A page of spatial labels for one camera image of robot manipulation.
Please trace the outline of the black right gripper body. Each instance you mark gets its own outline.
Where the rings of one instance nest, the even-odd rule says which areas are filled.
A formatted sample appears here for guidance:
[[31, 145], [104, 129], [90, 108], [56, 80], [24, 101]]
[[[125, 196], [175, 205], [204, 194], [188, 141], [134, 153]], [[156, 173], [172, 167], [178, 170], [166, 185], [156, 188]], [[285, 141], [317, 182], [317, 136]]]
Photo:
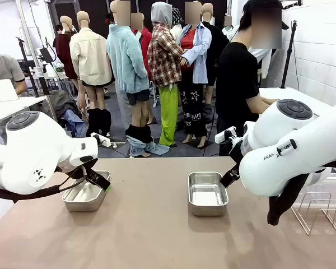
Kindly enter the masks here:
[[241, 153], [241, 144], [243, 142], [242, 137], [238, 137], [232, 133], [225, 133], [225, 139], [228, 141], [228, 144], [231, 146], [228, 155], [236, 163], [234, 169], [238, 169], [240, 162], [243, 158]]

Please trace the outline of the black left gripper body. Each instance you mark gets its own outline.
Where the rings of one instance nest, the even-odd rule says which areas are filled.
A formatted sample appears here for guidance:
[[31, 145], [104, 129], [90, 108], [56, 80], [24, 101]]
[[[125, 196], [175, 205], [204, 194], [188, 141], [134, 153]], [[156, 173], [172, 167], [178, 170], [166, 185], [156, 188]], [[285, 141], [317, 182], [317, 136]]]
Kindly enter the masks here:
[[98, 159], [92, 159], [81, 166], [71, 171], [71, 178], [80, 179], [85, 178], [87, 181], [98, 181], [101, 174], [93, 170], [93, 166], [97, 163]]

